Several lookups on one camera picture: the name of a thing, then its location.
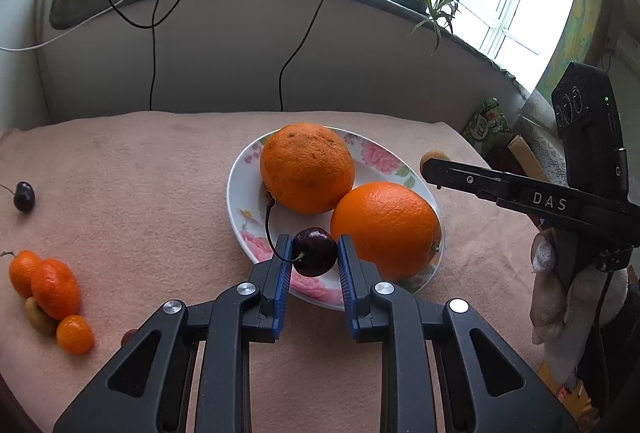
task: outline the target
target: white plate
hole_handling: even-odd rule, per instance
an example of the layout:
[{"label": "white plate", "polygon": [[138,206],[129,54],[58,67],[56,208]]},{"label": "white plate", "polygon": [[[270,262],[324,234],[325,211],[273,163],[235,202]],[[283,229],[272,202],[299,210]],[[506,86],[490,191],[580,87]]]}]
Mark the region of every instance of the white plate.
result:
[{"label": "white plate", "polygon": [[[440,225],[442,218],[431,191],[423,180],[396,155],[366,137],[331,128],[347,145],[356,169],[353,187],[375,181],[394,182],[411,188],[433,208]],[[254,140],[238,156],[226,183],[226,210],[238,242],[253,263],[271,259],[273,252],[266,239],[264,215],[267,198],[260,176],[260,153],[267,139],[277,130]],[[312,226],[329,230],[332,212],[305,216],[276,204],[271,211],[270,233],[274,241],[284,233],[295,236],[302,229]],[[414,293],[424,287],[436,274],[444,253],[444,229],[442,239],[430,263],[414,277],[398,283]],[[290,292],[310,303],[334,310],[344,310],[338,266],[316,278],[291,273]]]}]

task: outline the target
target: cherry stem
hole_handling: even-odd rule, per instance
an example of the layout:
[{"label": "cherry stem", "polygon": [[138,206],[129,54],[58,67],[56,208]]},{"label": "cherry stem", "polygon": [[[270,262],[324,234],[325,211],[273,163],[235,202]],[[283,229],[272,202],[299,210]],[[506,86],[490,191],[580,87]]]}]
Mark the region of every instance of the cherry stem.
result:
[{"label": "cherry stem", "polygon": [[9,193],[15,196],[15,193],[12,190],[10,190],[7,186],[3,186],[2,184],[0,184],[0,188],[6,189],[7,191],[9,191]]},{"label": "cherry stem", "polygon": [[273,206],[276,204],[276,199],[275,197],[271,194],[271,192],[269,190],[265,191],[265,194],[267,195],[267,213],[264,216],[264,230],[267,234],[267,240],[269,241],[269,245],[271,246],[271,249],[273,250],[273,254],[275,254],[277,257],[279,257],[279,259],[281,259],[282,261],[286,262],[286,263],[295,263],[297,261],[300,261],[302,259],[303,256],[305,256],[305,253],[300,253],[297,257],[295,257],[294,259],[286,259],[281,257],[278,254],[278,251],[276,251],[276,248],[273,247],[273,242],[271,241],[271,235],[269,233],[269,216],[271,215],[271,210],[273,209]]}]

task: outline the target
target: pink flower pattern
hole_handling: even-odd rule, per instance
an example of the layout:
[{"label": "pink flower pattern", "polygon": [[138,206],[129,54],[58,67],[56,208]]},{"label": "pink flower pattern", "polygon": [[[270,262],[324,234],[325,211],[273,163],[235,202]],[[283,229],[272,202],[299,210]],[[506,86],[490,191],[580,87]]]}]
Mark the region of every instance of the pink flower pattern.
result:
[{"label": "pink flower pattern", "polygon": [[356,140],[358,140],[358,136],[355,136],[353,134],[347,134],[346,136],[344,136],[344,142],[351,146],[355,144]]},{"label": "pink flower pattern", "polygon": [[240,231],[240,235],[242,236],[244,243],[246,243],[246,246],[249,248],[249,251],[251,251],[251,254],[255,256],[255,259],[258,261],[271,259],[273,251],[271,251],[271,247],[269,246],[269,242],[266,238],[254,236],[247,231]]},{"label": "pink flower pattern", "polygon": [[342,305],[340,289],[327,288],[319,278],[308,278],[295,270],[291,271],[291,288],[329,305]]},{"label": "pink flower pattern", "polygon": [[398,171],[402,164],[399,158],[369,140],[362,141],[361,155],[364,164],[373,166],[385,175]]},{"label": "pink flower pattern", "polygon": [[260,158],[261,153],[262,153],[262,145],[261,143],[256,142],[251,146],[251,150],[249,150],[249,155],[245,155],[243,159],[247,164],[251,164],[251,161],[254,158]]}]

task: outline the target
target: pink tablecloth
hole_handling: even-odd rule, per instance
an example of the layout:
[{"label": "pink tablecloth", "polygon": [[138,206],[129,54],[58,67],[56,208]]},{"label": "pink tablecloth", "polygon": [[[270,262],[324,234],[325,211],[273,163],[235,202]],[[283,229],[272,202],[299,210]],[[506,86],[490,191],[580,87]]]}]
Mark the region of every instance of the pink tablecloth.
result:
[{"label": "pink tablecloth", "polygon": [[[251,265],[226,216],[226,177],[247,143],[294,121],[363,134],[416,170],[433,148],[485,166],[446,124],[370,114],[137,113],[2,137],[0,182],[32,183],[37,205],[23,217],[8,194],[1,199],[0,249],[66,261],[97,340],[89,355],[72,357],[38,336],[24,301],[0,275],[0,373],[43,432],[113,355],[124,331],[168,299],[207,301],[246,279]],[[526,216],[474,196],[433,193],[446,252],[420,298],[466,299],[537,367],[542,351],[531,345],[528,318],[535,228]],[[352,342],[341,313],[290,299],[282,339],[253,346],[251,370],[256,433],[378,429],[380,347]]]}]

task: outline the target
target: blue gripper pad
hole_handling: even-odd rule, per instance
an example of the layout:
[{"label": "blue gripper pad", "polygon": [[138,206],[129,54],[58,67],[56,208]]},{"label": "blue gripper pad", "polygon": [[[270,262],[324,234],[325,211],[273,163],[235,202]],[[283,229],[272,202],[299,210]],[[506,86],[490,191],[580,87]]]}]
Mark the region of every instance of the blue gripper pad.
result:
[{"label": "blue gripper pad", "polygon": [[342,300],[344,302],[344,314],[347,318],[347,328],[351,337],[358,340],[360,335],[360,325],[356,310],[356,293],[351,276],[349,258],[344,246],[344,239],[340,237],[338,241],[338,272],[340,272],[340,288],[342,289]]},{"label": "blue gripper pad", "polygon": [[[287,247],[285,248],[282,257],[291,258],[291,239],[287,240]],[[273,336],[279,339],[280,333],[284,326],[285,312],[287,310],[287,296],[289,295],[289,285],[291,283],[291,268],[292,265],[285,261],[280,261],[280,275],[278,277],[278,285],[276,288],[275,298],[273,300],[273,325],[271,331]]]}]

